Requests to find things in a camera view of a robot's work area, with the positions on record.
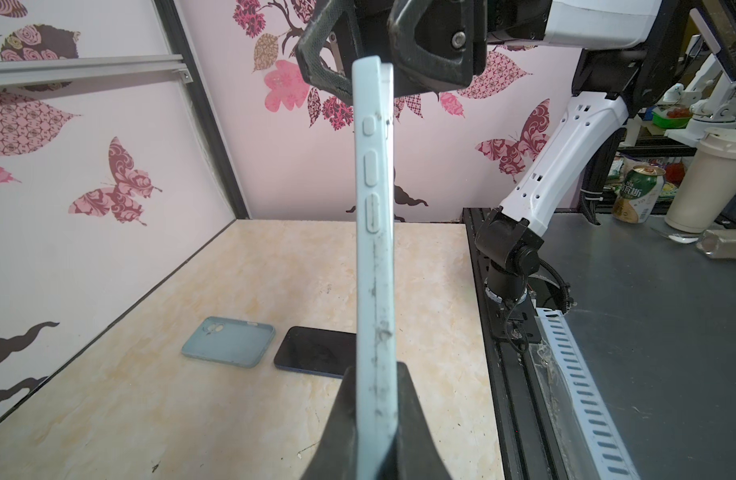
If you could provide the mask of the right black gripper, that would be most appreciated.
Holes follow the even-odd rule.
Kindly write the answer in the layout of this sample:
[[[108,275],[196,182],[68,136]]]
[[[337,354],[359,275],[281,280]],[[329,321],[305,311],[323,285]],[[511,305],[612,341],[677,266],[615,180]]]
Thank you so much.
[[[351,64],[365,53],[359,18],[365,1],[317,1],[296,47],[310,86],[353,104]],[[389,13],[390,58],[403,93],[468,87],[484,72],[488,45],[544,39],[550,0],[396,1]]]

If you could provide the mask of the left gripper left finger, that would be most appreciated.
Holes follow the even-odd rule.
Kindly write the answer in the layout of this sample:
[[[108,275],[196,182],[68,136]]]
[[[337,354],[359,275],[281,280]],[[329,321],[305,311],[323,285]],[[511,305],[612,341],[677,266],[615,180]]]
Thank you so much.
[[[321,439],[302,479],[366,479],[359,454],[357,373],[342,378]]]

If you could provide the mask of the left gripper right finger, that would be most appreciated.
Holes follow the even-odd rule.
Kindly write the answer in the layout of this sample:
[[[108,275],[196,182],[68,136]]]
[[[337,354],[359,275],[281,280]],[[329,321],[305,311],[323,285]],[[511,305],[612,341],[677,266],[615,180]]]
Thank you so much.
[[[398,429],[391,455],[392,479],[451,479],[432,437],[411,373],[397,363]]]

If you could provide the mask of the black smartphone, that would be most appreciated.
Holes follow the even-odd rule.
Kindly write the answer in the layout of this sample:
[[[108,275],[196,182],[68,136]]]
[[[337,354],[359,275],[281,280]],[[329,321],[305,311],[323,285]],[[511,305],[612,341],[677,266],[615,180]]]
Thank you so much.
[[[293,326],[273,364],[284,371],[341,379],[356,363],[355,333]]]

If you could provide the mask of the white phone case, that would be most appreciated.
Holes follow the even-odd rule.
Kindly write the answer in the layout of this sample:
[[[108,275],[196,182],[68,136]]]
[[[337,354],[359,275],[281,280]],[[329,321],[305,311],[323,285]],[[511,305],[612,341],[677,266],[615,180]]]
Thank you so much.
[[[366,479],[387,466],[398,429],[397,364],[387,359],[388,253],[381,64],[352,65],[356,161],[357,345],[359,454]]]

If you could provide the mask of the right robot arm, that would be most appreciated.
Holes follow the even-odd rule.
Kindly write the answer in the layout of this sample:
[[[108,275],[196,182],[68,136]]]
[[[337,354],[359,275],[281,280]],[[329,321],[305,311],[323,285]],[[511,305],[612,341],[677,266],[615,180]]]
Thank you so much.
[[[469,86],[494,44],[581,50],[560,126],[476,241],[489,291],[512,307],[574,179],[673,83],[688,22],[716,49],[736,46],[736,1],[317,2],[296,57],[307,83],[354,109],[359,285],[388,303],[397,96]]]

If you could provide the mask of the phone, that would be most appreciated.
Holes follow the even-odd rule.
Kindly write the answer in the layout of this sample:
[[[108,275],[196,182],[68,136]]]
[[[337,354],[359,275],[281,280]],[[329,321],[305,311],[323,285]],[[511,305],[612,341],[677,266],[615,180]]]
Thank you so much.
[[[387,219],[386,225],[386,244],[387,244],[387,267],[388,267],[388,328],[389,339],[387,342],[387,352],[389,365],[396,368],[396,318],[395,318],[395,263],[394,263],[394,121],[391,119],[392,106],[394,99],[394,71],[390,63],[381,64],[382,79],[382,114],[384,128],[384,147],[385,147],[385,213]]]

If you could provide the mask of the light blue phone case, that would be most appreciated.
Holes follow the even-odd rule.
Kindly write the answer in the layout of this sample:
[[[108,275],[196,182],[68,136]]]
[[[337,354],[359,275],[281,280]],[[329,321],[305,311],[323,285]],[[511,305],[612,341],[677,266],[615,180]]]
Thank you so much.
[[[254,368],[272,343],[272,325],[211,316],[206,318],[181,348],[198,360]]]

